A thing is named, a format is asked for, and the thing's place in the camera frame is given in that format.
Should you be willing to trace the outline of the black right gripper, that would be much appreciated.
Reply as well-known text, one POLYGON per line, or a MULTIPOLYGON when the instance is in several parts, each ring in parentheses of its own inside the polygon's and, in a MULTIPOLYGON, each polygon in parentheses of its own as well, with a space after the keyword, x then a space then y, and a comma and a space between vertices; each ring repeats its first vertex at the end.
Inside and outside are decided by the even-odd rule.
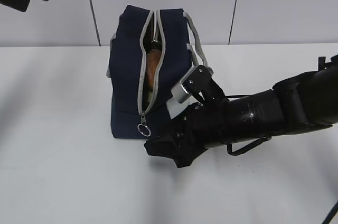
POLYGON ((189 105, 144 143, 148 155, 174 158, 177 168, 190 166, 207 149, 254 138, 254 101, 245 96, 219 106, 189 105))

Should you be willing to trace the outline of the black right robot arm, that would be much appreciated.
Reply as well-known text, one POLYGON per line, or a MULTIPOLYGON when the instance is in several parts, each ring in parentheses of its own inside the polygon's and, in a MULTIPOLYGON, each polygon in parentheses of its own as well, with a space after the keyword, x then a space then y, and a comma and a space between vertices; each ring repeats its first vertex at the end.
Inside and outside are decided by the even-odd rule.
POLYGON ((242 155, 280 135, 305 134, 337 123, 337 57, 319 57, 318 69, 276 83, 254 95, 226 96, 211 69, 191 68, 172 89, 179 102, 196 102, 171 119, 160 136, 145 142, 150 156, 190 166, 208 149, 226 146, 242 155))

